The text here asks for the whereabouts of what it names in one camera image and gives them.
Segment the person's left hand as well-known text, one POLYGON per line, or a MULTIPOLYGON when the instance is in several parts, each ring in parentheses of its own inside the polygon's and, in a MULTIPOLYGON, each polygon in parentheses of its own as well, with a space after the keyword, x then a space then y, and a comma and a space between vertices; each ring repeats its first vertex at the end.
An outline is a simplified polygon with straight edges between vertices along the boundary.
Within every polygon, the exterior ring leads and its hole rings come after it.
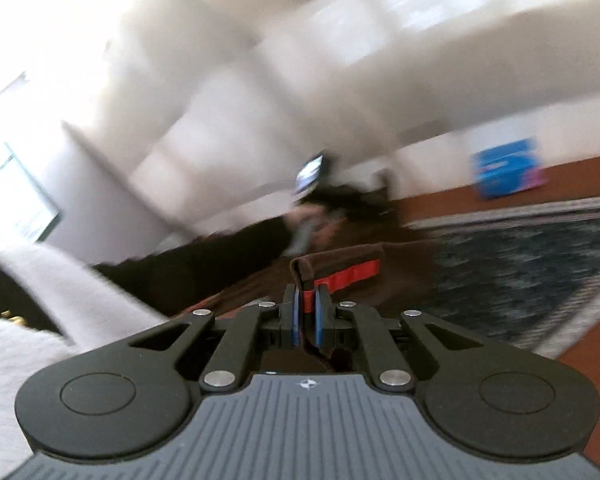
POLYGON ((325 206, 302 204, 287 211, 283 220, 291 232, 291 242, 284 255, 298 257, 324 250, 344 218, 339 211, 329 212, 325 206))

